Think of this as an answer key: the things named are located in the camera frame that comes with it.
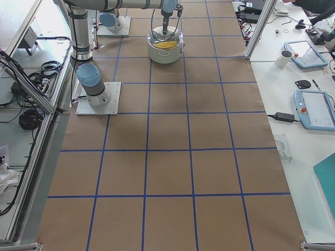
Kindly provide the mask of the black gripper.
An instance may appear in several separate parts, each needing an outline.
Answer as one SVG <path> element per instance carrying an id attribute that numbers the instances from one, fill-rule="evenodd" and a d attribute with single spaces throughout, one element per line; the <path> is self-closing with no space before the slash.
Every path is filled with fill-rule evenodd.
<path id="1" fill-rule="evenodd" d="M 171 13 L 161 13 L 161 15 L 163 16 L 162 34 L 165 36 L 167 34 Z"/>

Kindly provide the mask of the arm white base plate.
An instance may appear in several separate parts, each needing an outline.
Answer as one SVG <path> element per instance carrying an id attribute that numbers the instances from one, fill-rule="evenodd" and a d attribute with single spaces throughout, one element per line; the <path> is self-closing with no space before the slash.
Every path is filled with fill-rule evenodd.
<path id="1" fill-rule="evenodd" d="M 130 16 L 119 16 L 113 22 L 99 21 L 98 36 L 127 37 L 130 31 Z"/>
<path id="2" fill-rule="evenodd" d="M 117 115 L 121 92 L 121 82 L 104 82 L 105 90 L 98 96 L 90 96 L 82 88 L 77 103 L 76 115 L 78 116 L 104 116 Z"/>

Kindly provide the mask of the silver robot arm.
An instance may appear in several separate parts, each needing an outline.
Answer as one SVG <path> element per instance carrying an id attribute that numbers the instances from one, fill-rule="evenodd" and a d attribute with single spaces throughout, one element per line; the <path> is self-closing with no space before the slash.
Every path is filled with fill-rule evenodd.
<path id="1" fill-rule="evenodd" d="M 100 12 L 99 22 L 111 32 L 118 32 L 124 25 L 122 19 L 119 17 L 118 11 Z"/>
<path id="2" fill-rule="evenodd" d="M 88 10 L 100 12 L 99 21 L 105 27 L 115 28 L 119 21 L 118 10 L 159 9 L 163 16 L 163 33 L 166 34 L 169 19 L 174 11 L 181 16 L 183 6 L 177 1 L 56 1 L 57 5 L 64 5 L 69 21 L 72 37 L 73 52 L 71 54 L 76 75 L 86 92 L 86 100 L 92 107 L 101 107 L 111 100 L 111 92 L 103 83 L 99 69 L 90 60 L 93 53 L 90 47 L 88 33 Z"/>

